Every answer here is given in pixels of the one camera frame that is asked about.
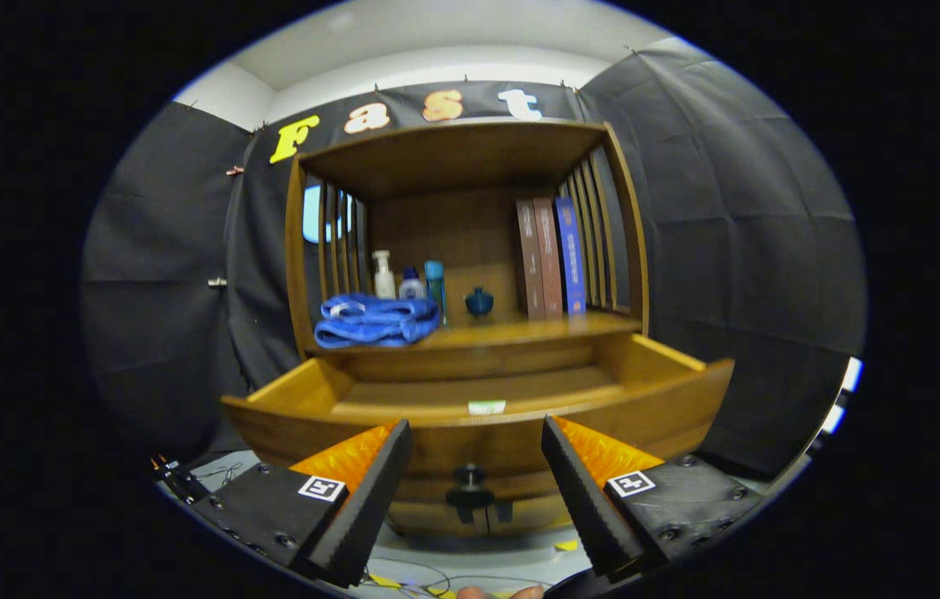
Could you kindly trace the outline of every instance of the wooden cabinet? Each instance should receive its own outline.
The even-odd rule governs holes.
[[[593,158],[599,148],[614,176],[612,200]],[[303,236],[309,178],[322,182],[311,263]],[[581,217],[589,311],[530,321],[516,302],[513,202],[560,193],[574,197]],[[611,231],[614,204],[623,247]],[[408,418],[413,456],[389,513],[398,530],[515,534],[568,522],[540,452],[548,413],[672,458],[699,446],[720,409],[732,360],[703,364],[646,337],[640,212],[607,125],[447,121],[297,155],[286,219],[289,306],[304,361],[248,398],[223,403],[260,458],[281,466]],[[334,293],[371,292],[366,257],[376,249],[390,251],[397,272],[443,262],[448,327],[406,348],[319,348],[311,306],[317,311]],[[616,255],[629,266],[627,306],[617,297]],[[474,287],[496,296],[487,317],[463,308]],[[312,289],[320,290],[314,302]],[[470,413],[469,403],[482,401],[505,402],[504,409]],[[487,518],[482,509],[474,523],[459,522],[444,493],[465,463],[485,471],[486,488],[511,504],[499,512],[511,518],[501,521],[490,507]]]

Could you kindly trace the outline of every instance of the book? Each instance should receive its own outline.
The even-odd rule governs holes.
[[[543,283],[543,314],[547,318],[562,316],[562,270],[558,265],[558,242],[555,239],[555,216],[550,197],[533,200],[537,217],[537,242],[540,244],[540,275]]]
[[[555,198],[555,221],[558,223],[558,246],[562,258],[562,295],[568,314],[584,314],[585,271],[581,264],[581,232],[573,199]]]
[[[515,278],[518,288],[518,304],[530,319],[545,317],[543,309],[543,279],[540,274],[540,244],[537,242],[536,216],[533,210],[533,200],[519,200],[515,202],[516,222],[518,228],[519,262],[515,266]]]

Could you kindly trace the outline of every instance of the finger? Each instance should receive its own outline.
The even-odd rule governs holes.
[[[463,587],[456,592],[455,599],[488,599],[488,595],[478,587]]]
[[[543,587],[536,585],[535,587],[523,588],[519,592],[511,595],[511,599],[540,599],[543,597]]]

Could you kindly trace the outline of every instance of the small white bottle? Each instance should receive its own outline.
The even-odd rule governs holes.
[[[382,300],[397,299],[397,281],[389,269],[389,251],[375,251],[374,260],[378,261],[378,272],[374,273],[374,294]]]
[[[404,281],[400,284],[400,299],[425,300],[425,285],[422,285],[414,266],[406,266],[404,269]]]

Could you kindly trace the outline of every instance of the blue book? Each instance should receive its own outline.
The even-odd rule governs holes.
[[[577,211],[569,197],[555,198],[555,220],[558,223],[558,246],[562,258],[562,291],[566,296],[566,312],[584,314],[585,269],[581,264],[581,229]]]

